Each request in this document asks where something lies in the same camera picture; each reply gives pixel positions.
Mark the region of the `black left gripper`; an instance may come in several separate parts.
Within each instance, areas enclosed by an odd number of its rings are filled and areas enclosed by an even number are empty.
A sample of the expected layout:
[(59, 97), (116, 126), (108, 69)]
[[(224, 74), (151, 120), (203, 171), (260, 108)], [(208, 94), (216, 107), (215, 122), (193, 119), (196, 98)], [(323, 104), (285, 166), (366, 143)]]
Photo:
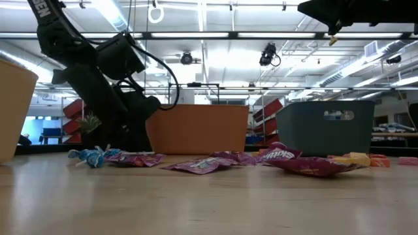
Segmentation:
[(129, 152), (152, 151), (145, 121), (158, 111), (161, 103), (153, 96), (145, 96), (144, 88), (133, 79), (134, 73), (145, 71), (145, 65), (133, 47), (129, 34), (118, 33), (100, 43), (89, 66), (104, 84), (105, 104), (123, 122), (140, 119), (139, 125), (122, 125), (112, 131), (113, 142)]

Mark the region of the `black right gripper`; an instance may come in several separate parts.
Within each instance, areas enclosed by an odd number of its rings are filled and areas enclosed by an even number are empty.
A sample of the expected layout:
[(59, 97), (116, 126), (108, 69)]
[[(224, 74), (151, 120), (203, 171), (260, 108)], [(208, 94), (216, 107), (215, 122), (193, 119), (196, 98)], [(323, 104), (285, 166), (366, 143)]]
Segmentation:
[[(322, 10), (330, 7), (330, 20)], [(316, 19), (319, 22), (329, 20), (328, 34), (335, 35), (343, 27), (352, 26), (354, 23), (364, 23), (372, 27), (368, 9), (372, 6), (370, 0), (309, 0), (298, 5), (298, 11)]]

